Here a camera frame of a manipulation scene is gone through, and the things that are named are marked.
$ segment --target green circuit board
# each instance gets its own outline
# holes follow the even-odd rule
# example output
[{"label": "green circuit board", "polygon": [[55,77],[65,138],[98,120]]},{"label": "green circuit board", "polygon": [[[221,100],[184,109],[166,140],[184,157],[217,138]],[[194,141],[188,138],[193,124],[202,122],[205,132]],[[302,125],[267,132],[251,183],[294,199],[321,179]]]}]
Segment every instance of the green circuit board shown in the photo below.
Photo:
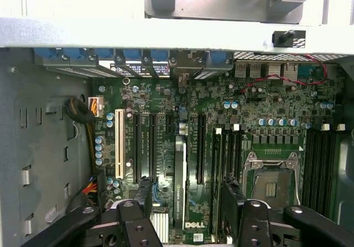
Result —
[{"label": "green circuit board", "polygon": [[[301,200],[305,126],[321,128],[334,122],[343,77],[317,86],[266,80],[240,93],[253,80],[230,71],[208,80],[190,80],[185,90],[179,90],[172,79],[131,78],[128,85],[122,79],[93,79],[94,95],[103,97],[105,105],[95,125],[96,136],[103,138],[102,164],[97,167],[105,169],[107,178],[116,179],[117,124],[108,127],[106,115],[124,110],[123,175],[118,187],[107,184],[107,200],[133,198],[139,178],[152,178],[153,213],[168,214],[170,244],[226,242],[221,184],[228,174],[236,176],[247,198],[263,200],[272,208]],[[321,102],[334,106],[321,108]],[[181,123],[187,127],[182,135],[187,154],[183,229],[175,228],[174,220],[174,180],[182,174],[174,164]],[[250,156],[263,165],[249,166]],[[294,158],[296,170],[287,164]]]}]

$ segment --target metal chassis wall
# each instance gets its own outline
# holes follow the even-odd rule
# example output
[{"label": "metal chassis wall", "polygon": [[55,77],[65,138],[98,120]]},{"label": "metal chassis wall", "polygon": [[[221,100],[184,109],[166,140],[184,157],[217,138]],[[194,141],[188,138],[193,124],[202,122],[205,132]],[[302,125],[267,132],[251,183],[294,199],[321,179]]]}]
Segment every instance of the metal chassis wall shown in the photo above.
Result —
[{"label": "metal chassis wall", "polygon": [[67,97],[88,97],[84,80],[33,65],[31,49],[0,50],[0,246],[20,246],[50,225],[87,182],[85,127],[75,137],[63,113]]},{"label": "metal chassis wall", "polygon": [[[275,30],[306,30],[305,48],[274,48]],[[353,55],[351,26],[168,19],[0,18],[2,47],[228,50]]]}]

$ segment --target motherboard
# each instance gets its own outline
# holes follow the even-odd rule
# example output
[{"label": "motherboard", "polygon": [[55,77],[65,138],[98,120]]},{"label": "motherboard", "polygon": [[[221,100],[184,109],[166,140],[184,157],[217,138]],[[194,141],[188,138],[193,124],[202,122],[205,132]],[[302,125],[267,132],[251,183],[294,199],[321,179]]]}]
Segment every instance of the motherboard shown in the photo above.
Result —
[{"label": "motherboard", "polygon": [[[321,78],[312,64],[292,66],[295,80]],[[275,210],[309,198],[314,188],[305,165],[314,148],[307,145],[317,138],[312,132],[342,130],[344,77],[334,68],[315,86],[273,77],[254,82],[272,67],[236,63],[183,86],[168,77],[94,78],[95,99],[104,105],[95,121],[95,157],[106,173],[106,200],[134,198],[147,176],[162,243],[202,244],[230,243],[225,176]]]}]

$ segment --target red wire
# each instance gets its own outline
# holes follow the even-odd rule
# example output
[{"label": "red wire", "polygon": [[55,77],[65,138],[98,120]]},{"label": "red wire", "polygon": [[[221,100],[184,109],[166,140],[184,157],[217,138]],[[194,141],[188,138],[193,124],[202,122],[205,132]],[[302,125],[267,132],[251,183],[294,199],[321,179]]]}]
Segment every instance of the red wire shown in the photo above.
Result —
[{"label": "red wire", "polygon": [[310,86],[313,86],[313,85],[319,85],[319,84],[323,84],[327,81],[327,68],[326,66],[319,60],[317,60],[316,58],[312,57],[311,55],[303,55],[303,57],[305,58],[308,58],[310,60],[312,60],[313,62],[316,62],[318,64],[320,64],[320,66],[322,67],[323,69],[323,76],[324,76],[324,79],[321,80],[321,81],[316,81],[316,82],[311,82],[311,83],[307,83],[307,82],[302,82],[302,81],[299,81],[299,80],[290,80],[286,77],[280,77],[279,75],[277,74],[273,74],[273,75],[268,75],[266,77],[261,77],[261,78],[257,78],[255,81],[247,84],[243,89],[241,89],[241,92],[245,93],[245,89],[248,88],[248,87],[251,87],[253,84],[257,83],[257,82],[260,82],[260,81],[263,81],[263,80],[266,80],[270,77],[277,77],[278,79],[280,80],[285,80],[285,81],[288,81],[288,82],[292,82],[294,84],[301,84],[301,85],[310,85]]}]

